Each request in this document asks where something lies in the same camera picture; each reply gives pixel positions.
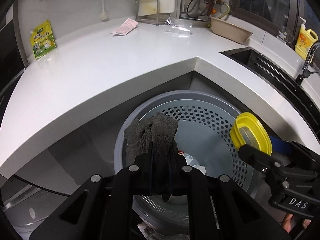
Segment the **person's right hand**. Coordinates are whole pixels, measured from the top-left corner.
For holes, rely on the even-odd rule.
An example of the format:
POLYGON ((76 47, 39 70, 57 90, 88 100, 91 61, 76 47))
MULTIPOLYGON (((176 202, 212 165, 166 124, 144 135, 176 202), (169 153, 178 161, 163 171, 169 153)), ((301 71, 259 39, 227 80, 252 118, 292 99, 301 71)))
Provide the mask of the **person's right hand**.
POLYGON ((286 213, 285 217, 282 220, 281 227, 287 232, 290 233, 290 231, 294 228, 303 228, 304 230, 308 227, 308 225, 311 223, 311 220, 304 219, 302 222, 300 221, 300 218, 296 218, 293 214, 286 213))

